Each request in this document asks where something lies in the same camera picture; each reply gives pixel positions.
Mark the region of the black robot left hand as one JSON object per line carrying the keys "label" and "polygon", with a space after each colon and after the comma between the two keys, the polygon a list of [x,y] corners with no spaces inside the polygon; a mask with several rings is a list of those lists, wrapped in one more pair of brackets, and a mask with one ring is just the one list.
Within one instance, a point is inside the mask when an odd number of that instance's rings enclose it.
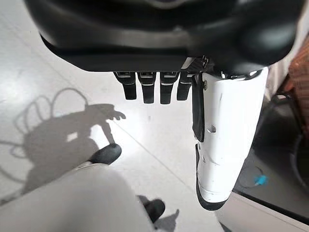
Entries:
{"label": "black robot left hand", "polygon": [[89,72],[251,79],[291,51],[304,0],[27,0],[48,49]]}

